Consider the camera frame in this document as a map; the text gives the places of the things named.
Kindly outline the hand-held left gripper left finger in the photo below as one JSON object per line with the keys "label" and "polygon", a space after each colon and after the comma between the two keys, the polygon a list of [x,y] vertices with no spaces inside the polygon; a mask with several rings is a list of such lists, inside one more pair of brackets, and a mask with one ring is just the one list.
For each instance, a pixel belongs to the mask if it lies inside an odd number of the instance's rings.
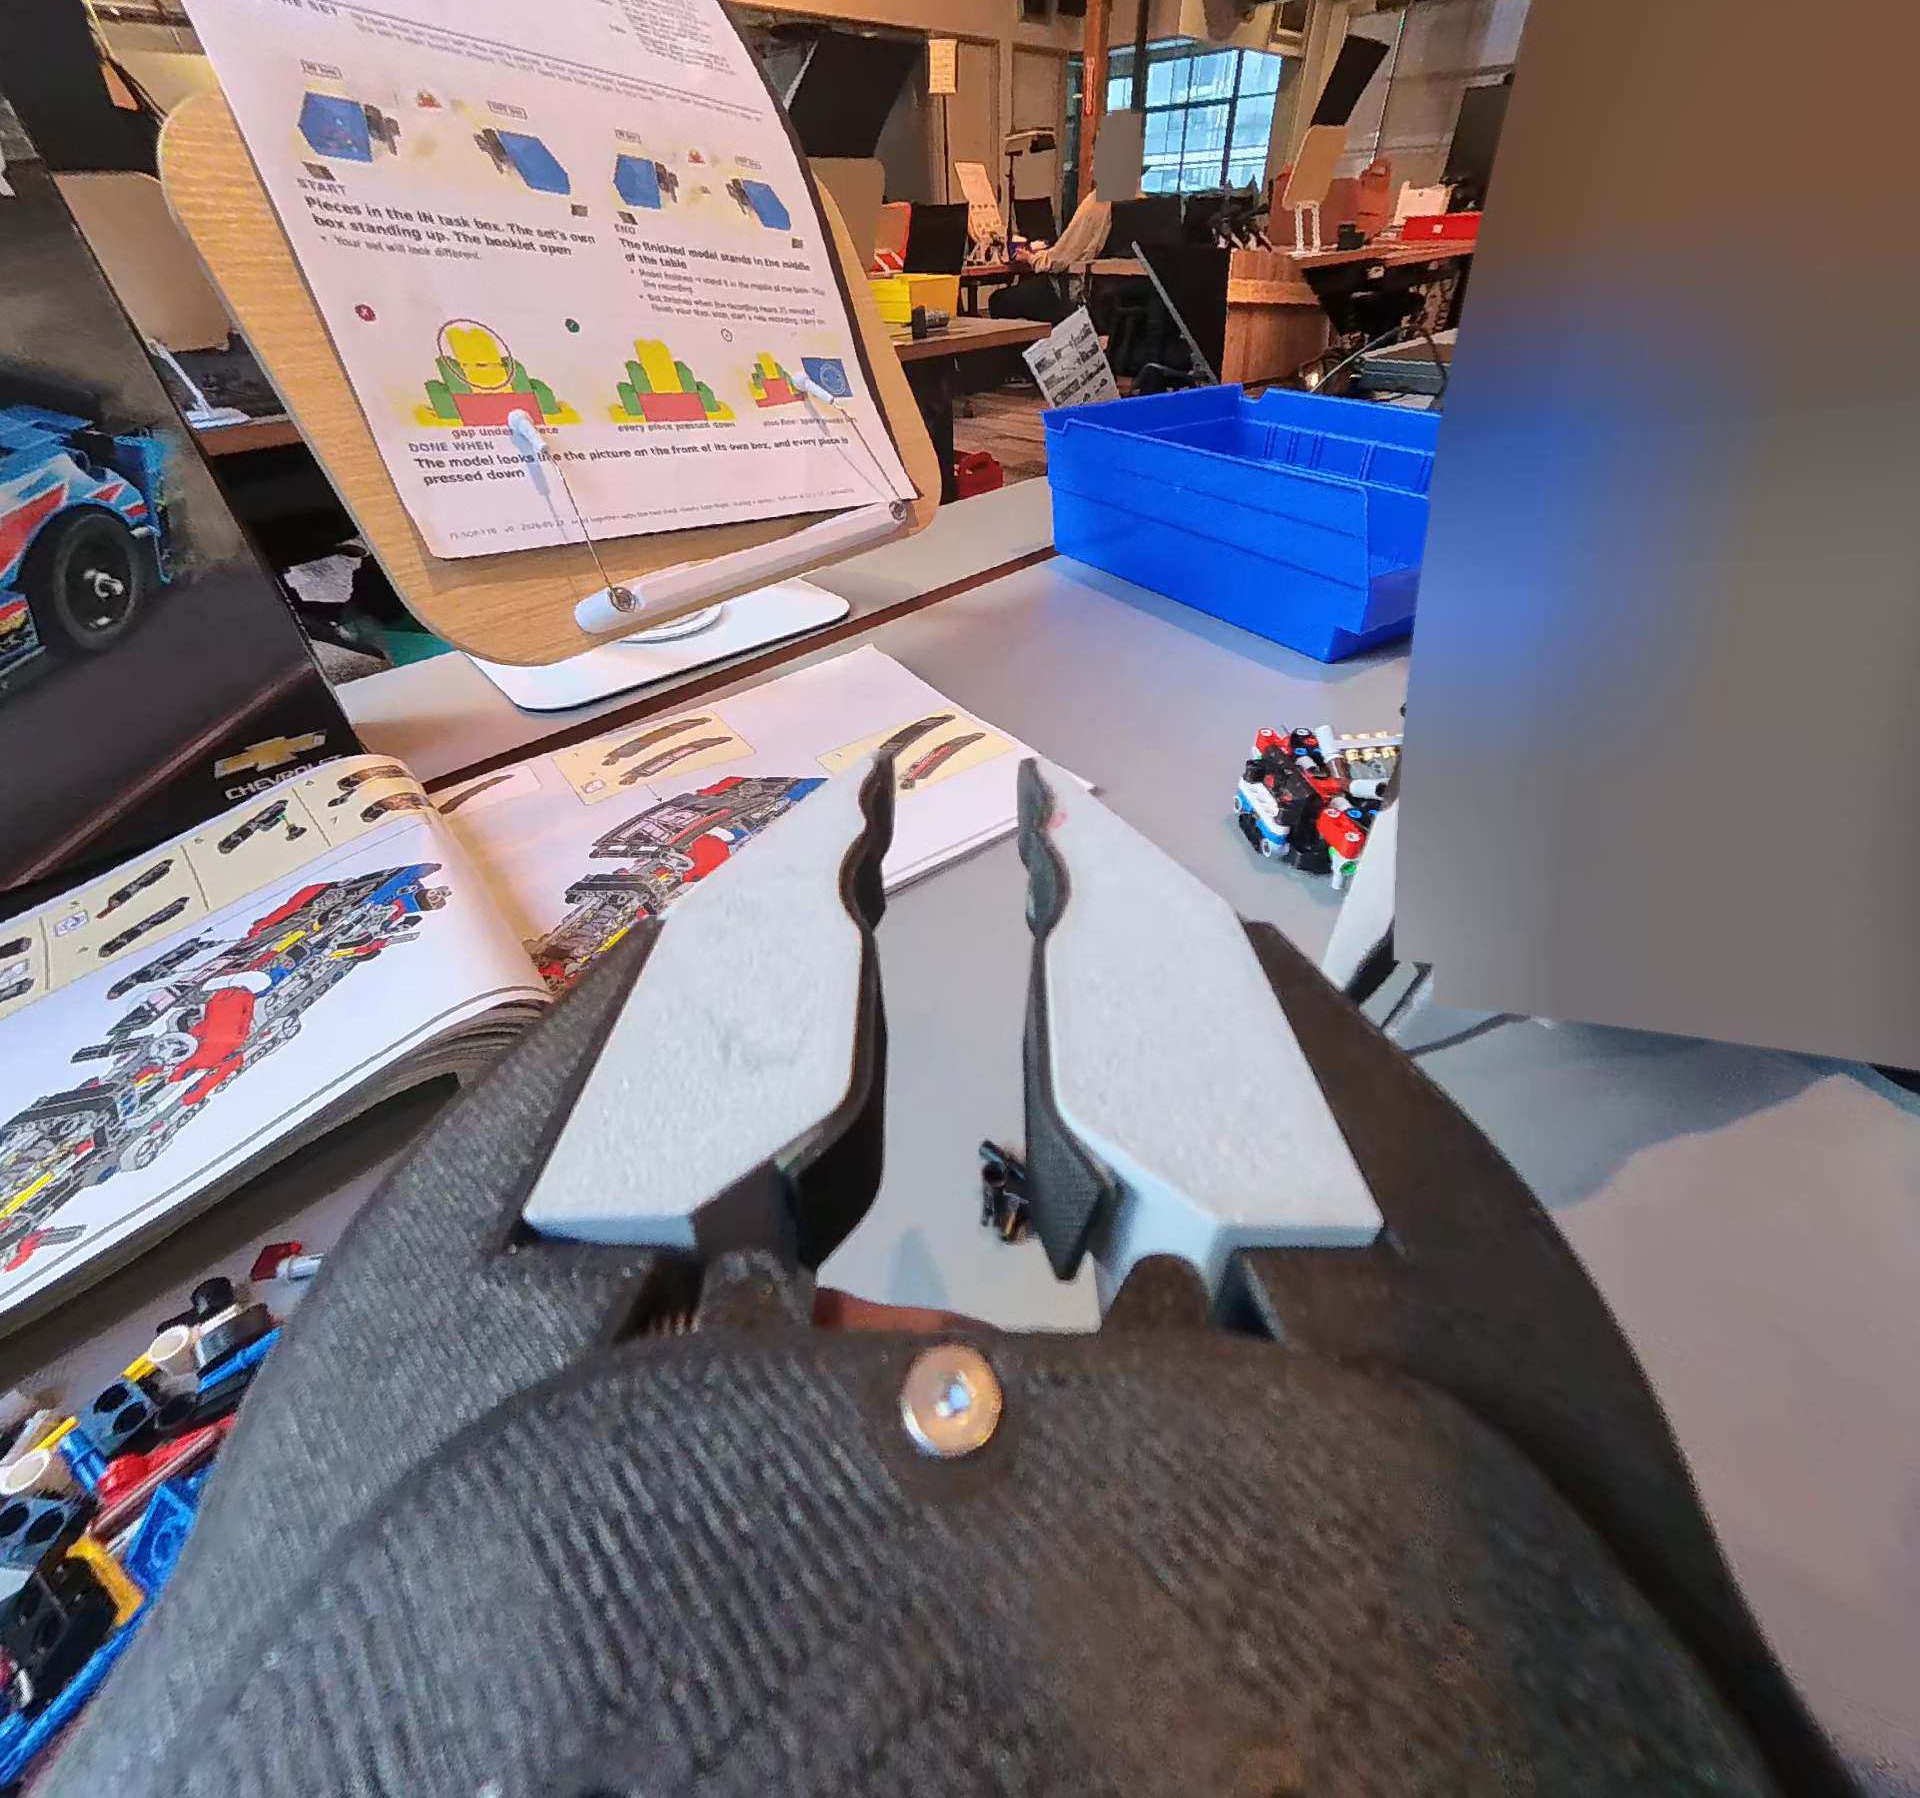
{"label": "hand-held left gripper left finger", "polygon": [[829,777],[669,914],[570,1082],[521,1222],[817,1273],[882,1176],[895,761]]}

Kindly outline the wooden cabinet desk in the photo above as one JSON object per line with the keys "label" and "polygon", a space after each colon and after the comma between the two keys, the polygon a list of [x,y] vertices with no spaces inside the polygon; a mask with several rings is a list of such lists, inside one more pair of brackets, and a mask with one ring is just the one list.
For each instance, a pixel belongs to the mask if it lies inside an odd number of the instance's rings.
{"label": "wooden cabinet desk", "polygon": [[1230,386],[1328,378],[1374,347],[1453,346],[1476,246],[1385,243],[1290,255],[1235,249],[1218,376]]}

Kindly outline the pile of toy brick pieces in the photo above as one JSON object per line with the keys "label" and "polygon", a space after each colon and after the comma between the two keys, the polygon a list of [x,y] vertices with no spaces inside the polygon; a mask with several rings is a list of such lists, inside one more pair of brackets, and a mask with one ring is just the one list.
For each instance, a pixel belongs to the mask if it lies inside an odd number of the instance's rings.
{"label": "pile of toy brick pieces", "polygon": [[263,1248],[83,1402],[4,1422],[1,1787],[49,1761],[174,1576],[214,1459],[324,1264]]}

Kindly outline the partly built toy car model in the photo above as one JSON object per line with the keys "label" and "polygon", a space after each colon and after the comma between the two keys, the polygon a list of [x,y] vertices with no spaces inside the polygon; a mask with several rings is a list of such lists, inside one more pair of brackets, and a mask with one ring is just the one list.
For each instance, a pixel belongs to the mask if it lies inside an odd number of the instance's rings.
{"label": "partly built toy car model", "polygon": [[1341,892],[1398,797],[1402,733],[1260,731],[1235,790],[1235,820],[1263,859]]}

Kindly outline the printed paper sheet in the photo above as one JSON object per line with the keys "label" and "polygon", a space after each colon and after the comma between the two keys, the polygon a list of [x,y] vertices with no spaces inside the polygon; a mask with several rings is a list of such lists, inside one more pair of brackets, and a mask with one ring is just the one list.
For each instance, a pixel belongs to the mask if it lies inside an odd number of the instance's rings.
{"label": "printed paper sheet", "polygon": [[1115,372],[1084,303],[1021,352],[1048,413],[1119,400]]}

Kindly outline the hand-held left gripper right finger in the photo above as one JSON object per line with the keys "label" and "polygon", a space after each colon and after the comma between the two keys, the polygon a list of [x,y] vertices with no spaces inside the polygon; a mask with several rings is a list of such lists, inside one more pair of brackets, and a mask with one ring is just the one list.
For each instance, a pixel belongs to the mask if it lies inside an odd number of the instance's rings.
{"label": "hand-held left gripper right finger", "polygon": [[1038,758],[1017,851],[1027,1207],[1051,1275],[1091,1260],[1118,1289],[1172,1259],[1222,1289],[1240,1254],[1369,1248],[1377,1199],[1236,911]]}

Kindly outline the dark toy car set box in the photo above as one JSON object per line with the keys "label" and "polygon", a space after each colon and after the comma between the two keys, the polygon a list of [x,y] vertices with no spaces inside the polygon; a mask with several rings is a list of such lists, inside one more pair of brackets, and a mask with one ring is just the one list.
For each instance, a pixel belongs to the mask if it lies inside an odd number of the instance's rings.
{"label": "dark toy car set box", "polygon": [[4,916],[361,750],[13,107],[1,693]]}

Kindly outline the blue plastic bin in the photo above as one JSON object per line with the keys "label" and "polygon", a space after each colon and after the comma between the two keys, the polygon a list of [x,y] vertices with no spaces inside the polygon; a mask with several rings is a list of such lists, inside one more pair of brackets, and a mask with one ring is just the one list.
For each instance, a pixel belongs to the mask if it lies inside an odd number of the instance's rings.
{"label": "blue plastic bin", "polygon": [[1042,417],[1059,555],[1308,659],[1411,634],[1432,409],[1238,386]]}

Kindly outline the grey desk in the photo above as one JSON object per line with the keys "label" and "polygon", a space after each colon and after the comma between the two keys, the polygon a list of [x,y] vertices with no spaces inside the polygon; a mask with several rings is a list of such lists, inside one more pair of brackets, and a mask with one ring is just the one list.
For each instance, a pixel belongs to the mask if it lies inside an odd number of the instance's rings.
{"label": "grey desk", "polygon": [[[1228,800],[1256,729],[1385,731],[1404,654],[1317,665],[1040,558],[1042,483],[818,576],[839,634],[687,677],[698,705],[877,649],[1319,957],[1323,889],[1255,866]],[[890,897],[884,1179],[824,1287],[1084,1331],[1089,1281],[979,1226],[977,1146],[1021,1133],[1023,873],[999,841]],[[1408,1034],[1549,1210],[1669,1412],[1737,1584],[1873,1794],[1915,1794],[1915,1099],[1837,1058],[1575,1024]]]}

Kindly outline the open building instruction booklet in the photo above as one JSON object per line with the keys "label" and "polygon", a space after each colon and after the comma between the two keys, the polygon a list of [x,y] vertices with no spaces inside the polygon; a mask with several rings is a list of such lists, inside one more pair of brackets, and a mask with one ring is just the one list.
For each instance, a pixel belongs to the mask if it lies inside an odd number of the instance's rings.
{"label": "open building instruction booklet", "polygon": [[893,763],[882,885],[1015,825],[1030,749],[877,649],[425,790],[334,759],[1,930],[21,1331],[509,1031],[829,777]]}

